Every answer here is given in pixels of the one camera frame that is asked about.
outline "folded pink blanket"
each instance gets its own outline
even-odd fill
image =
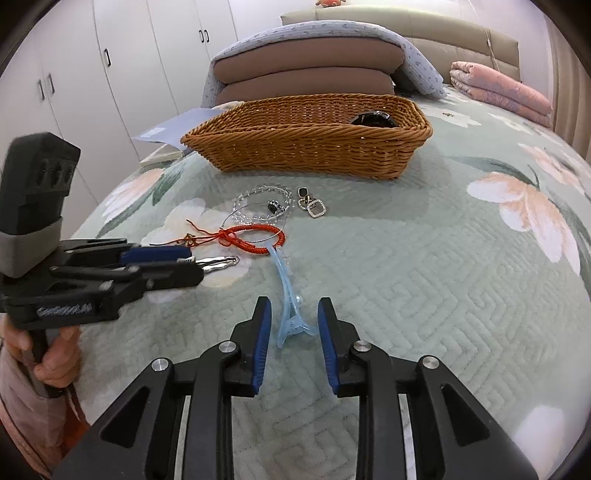
[[[466,85],[498,93],[542,115],[552,112],[550,101],[540,92],[486,65],[471,61],[455,61],[452,63],[450,75]]]
[[[498,93],[490,92],[489,90],[478,87],[473,87],[471,85],[466,85],[465,83],[456,80],[454,77],[452,77],[452,84],[456,89],[474,100],[500,106],[505,110],[509,110],[510,112],[527,118],[528,120],[531,120],[532,122],[540,124],[546,128],[550,128],[552,125],[549,115],[542,115],[541,113],[532,110],[530,107],[522,105]]]

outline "red braided cord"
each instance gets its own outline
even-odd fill
[[[277,248],[282,246],[285,243],[285,234],[283,231],[276,226],[273,225],[263,225],[262,223],[256,223],[254,225],[238,225],[233,226],[227,229],[220,228],[218,233],[211,233],[207,230],[203,230],[198,228],[191,220],[188,220],[188,223],[200,233],[205,233],[206,236],[196,236],[190,233],[187,233],[182,238],[177,238],[176,240],[171,240],[170,242],[166,242],[165,244],[150,244],[155,247],[161,247],[164,245],[185,245],[186,247],[193,248],[198,247],[199,245],[208,244],[209,242],[213,242],[217,240],[220,245],[224,247],[229,247],[230,245],[234,245],[245,252],[249,252],[252,254],[257,255],[268,255],[269,252],[266,248],[256,247],[250,242],[246,240],[242,240],[240,237],[237,236],[237,232],[243,232],[245,230],[260,230],[266,231],[270,233],[274,233],[277,236],[277,242],[273,247]]]

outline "brown pillow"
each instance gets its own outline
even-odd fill
[[[284,40],[221,59],[213,66],[223,83],[312,67],[358,67],[394,73],[404,52],[378,38],[323,37]]]
[[[322,67],[271,73],[227,85],[217,104],[315,93],[368,93],[392,95],[392,79],[384,72],[350,67]]]

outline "beige headboard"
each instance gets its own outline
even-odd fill
[[[311,20],[353,20],[395,31],[409,39],[427,57],[446,83],[450,83],[449,70],[453,61],[475,61],[493,67],[486,36],[488,32],[499,70],[521,81],[517,41],[472,22],[408,8],[377,5],[319,7],[281,16],[284,25]]]

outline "blue hair clip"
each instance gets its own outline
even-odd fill
[[[281,323],[277,333],[277,347],[283,348],[285,340],[290,335],[296,335],[306,332],[308,335],[318,335],[318,328],[312,327],[306,323],[300,313],[301,297],[294,293],[289,276],[287,274],[287,265],[281,247],[277,250],[273,247],[273,242],[267,240],[265,247],[269,250],[271,258],[279,271],[281,283],[283,284],[283,311],[281,312]]]

